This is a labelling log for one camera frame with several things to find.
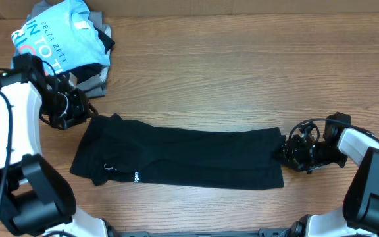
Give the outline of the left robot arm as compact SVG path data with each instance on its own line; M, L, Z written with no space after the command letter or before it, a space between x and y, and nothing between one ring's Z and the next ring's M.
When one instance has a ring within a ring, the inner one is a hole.
M0 68L0 225L21 236L115 236L76 204L69 183L44 159L39 126L66 130L97 110L69 78L38 56Z

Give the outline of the black t-shirt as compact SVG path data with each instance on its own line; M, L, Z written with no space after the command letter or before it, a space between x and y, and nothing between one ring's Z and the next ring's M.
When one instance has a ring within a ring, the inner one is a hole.
M70 173L100 186L108 180L237 190L282 188L273 158L279 128L206 132L154 127L118 114L93 117Z

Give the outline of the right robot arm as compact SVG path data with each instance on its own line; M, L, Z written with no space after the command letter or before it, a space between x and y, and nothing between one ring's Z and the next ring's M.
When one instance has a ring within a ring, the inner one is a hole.
M318 128L315 118L295 125L275 159L308 174L330 163L344 167L348 159L358 169L342 207L305 215L294 222L286 236L379 236L379 139L371 131L353 126L351 117L344 113L334 113L323 121L324 132L315 136L311 134Z

